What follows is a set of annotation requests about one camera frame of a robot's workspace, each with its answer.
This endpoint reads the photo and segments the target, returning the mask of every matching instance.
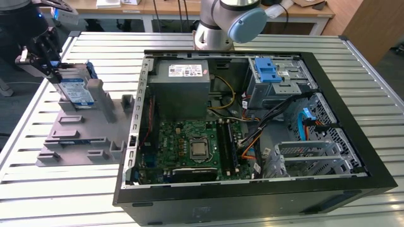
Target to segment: slotted metal table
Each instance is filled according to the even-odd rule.
[[[190,34],[85,33],[69,37],[62,61],[89,59],[111,98],[135,95],[145,49],[190,49]],[[235,50],[313,52],[398,187],[322,215],[246,219],[191,226],[402,226],[404,104],[362,56],[335,36],[259,35]],[[0,225],[137,226],[111,206],[117,165],[35,167],[59,107],[43,80],[0,153]]]

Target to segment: blue drive bay latch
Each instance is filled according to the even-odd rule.
[[[269,58],[255,58],[254,67],[259,75],[261,83],[278,83],[282,81],[277,76],[275,66]]]

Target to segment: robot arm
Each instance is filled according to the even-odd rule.
[[[266,14],[259,0],[203,0],[201,21],[194,34],[199,50],[229,50],[235,43],[249,42],[262,31]]]
[[[78,20],[75,10],[61,0],[0,0],[0,28],[19,46],[15,64],[33,76],[59,83],[55,65],[61,46],[55,29],[47,27],[38,9],[42,6],[51,7],[54,19],[67,19],[70,23]]]

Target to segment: green motherboard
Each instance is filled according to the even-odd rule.
[[[166,183],[169,170],[178,168],[215,168],[217,181],[250,178],[246,163],[237,166],[231,175],[222,173],[215,124],[215,121],[159,122],[155,166],[146,174],[150,183]],[[238,122],[227,125],[233,141],[242,139]]]

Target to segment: ram slot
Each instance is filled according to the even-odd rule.
[[[215,124],[217,145],[219,153],[219,164],[222,175],[231,175],[237,172],[237,154],[231,130],[227,122]]]

